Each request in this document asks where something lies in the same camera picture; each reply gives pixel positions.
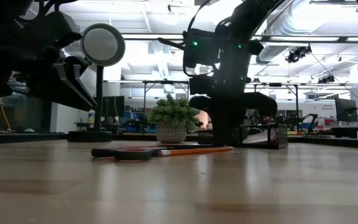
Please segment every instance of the computer monitor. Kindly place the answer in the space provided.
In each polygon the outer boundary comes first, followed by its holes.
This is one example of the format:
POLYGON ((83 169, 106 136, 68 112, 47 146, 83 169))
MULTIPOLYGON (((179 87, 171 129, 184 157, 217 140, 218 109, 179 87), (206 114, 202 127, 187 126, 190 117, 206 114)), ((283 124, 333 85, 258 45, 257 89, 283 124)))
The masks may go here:
POLYGON ((356 101, 336 98, 335 106, 337 121, 358 122, 357 110, 352 110, 356 108, 356 101))
POLYGON ((124 96, 104 96, 102 117, 115 116, 124 116, 124 96))

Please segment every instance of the wooden table surface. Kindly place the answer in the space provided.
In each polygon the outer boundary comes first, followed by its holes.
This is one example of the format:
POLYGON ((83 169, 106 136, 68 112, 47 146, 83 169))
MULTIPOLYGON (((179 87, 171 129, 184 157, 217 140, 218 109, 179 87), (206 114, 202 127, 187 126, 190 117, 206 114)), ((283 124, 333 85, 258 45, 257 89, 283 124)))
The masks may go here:
POLYGON ((114 162, 66 141, 0 144, 0 223, 358 223, 358 149, 290 144, 114 162))

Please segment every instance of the ceiling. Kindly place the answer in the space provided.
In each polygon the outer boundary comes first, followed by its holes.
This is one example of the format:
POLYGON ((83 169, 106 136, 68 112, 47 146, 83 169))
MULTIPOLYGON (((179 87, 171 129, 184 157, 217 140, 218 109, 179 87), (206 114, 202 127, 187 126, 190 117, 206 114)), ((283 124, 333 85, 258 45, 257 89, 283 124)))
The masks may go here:
MULTIPOLYGON (((230 16, 232 10, 240 4, 240 0, 220 0, 210 6, 206 6, 198 14, 193 27, 203 30, 214 30, 217 22, 230 16)), ((171 33, 179 34, 187 29, 190 19, 198 9, 194 1, 169 1, 169 0, 79 0, 61 6, 61 11, 71 16, 81 30, 96 23, 111 24, 121 33, 171 33)), ((339 36, 358 35, 357 6, 308 6, 298 14, 302 18, 297 19, 299 27, 318 24, 313 29, 312 35, 339 36)), ((38 11, 38 5, 33 4, 27 17, 32 17, 38 11)), ((335 71, 336 76, 346 77, 349 67, 358 63, 358 44, 311 44, 313 54, 324 67, 335 71)), ((73 44, 66 49, 69 54, 81 55, 78 44, 73 44)), ((259 78, 262 82, 314 82, 325 68, 312 56, 307 55, 298 63, 288 64, 285 50, 278 54, 269 64, 256 64, 255 57, 251 60, 248 76, 259 78)), ((168 69, 181 70, 182 53, 164 56, 168 69)), ((143 80, 143 75, 150 75, 153 70, 158 70, 161 56, 150 54, 149 42, 127 41, 126 54, 120 62, 122 74, 131 78, 143 80)))

